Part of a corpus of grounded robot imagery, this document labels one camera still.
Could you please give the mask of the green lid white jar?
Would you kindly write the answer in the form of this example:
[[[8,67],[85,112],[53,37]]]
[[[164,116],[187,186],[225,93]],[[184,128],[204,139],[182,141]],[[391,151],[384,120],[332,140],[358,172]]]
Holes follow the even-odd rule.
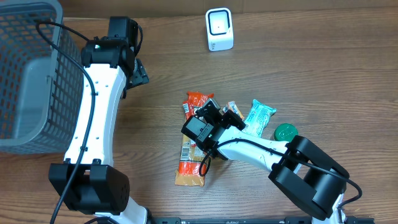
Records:
[[[276,127],[271,139],[275,141],[291,142],[298,134],[299,132],[293,124],[283,123]]]

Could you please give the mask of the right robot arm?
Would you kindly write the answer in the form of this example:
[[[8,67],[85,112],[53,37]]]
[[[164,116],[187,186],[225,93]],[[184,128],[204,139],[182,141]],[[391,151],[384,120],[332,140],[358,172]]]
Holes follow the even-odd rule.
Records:
[[[272,183],[313,223],[344,223],[342,202],[349,173],[305,137],[271,141],[244,133],[244,121],[233,111],[221,113],[209,99],[182,127],[205,159],[247,162],[269,172]]]

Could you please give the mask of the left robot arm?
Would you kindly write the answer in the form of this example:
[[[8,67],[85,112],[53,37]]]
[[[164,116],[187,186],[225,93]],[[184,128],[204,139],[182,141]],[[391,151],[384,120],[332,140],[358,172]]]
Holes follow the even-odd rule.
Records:
[[[94,215],[91,223],[153,223],[150,211],[130,196],[127,175],[114,168],[113,134],[119,101],[149,82],[136,57],[142,27],[126,16],[109,20],[108,34],[87,40],[81,61],[68,56],[84,75],[74,135],[61,164],[51,164],[49,181],[59,194],[50,221],[62,205]]]

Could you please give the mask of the long orange noodle package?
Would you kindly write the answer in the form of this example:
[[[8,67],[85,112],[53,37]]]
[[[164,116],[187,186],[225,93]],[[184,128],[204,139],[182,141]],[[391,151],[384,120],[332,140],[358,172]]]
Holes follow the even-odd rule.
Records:
[[[201,108],[209,98],[214,97],[213,93],[206,95],[197,91],[188,91],[187,95],[188,99],[182,104],[185,112],[185,121],[193,116],[196,110]],[[186,135],[183,135],[175,185],[203,187],[205,185],[205,178],[199,175],[199,171],[201,161],[204,157],[205,154],[197,148],[196,143]]]

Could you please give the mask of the teal snack packet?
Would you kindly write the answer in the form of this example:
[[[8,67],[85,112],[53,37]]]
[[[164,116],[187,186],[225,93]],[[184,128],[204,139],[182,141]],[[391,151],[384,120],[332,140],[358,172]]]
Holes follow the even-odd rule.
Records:
[[[268,125],[271,116],[276,112],[277,110],[275,108],[271,108],[270,106],[253,99],[252,108],[244,120],[245,127],[243,129],[243,133],[260,138],[264,128]]]

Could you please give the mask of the small orange box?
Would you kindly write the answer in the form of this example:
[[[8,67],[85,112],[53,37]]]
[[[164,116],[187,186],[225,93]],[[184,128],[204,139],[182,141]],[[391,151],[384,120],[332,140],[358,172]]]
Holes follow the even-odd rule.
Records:
[[[244,120],[244,116],[242,112],[239,110],[237,107],[235,101],[229,101],[227,104],[223,107],[222,111],[223,113],[226,113],[228,110],[231,110],[235,114],[237,114],[242,120]]]

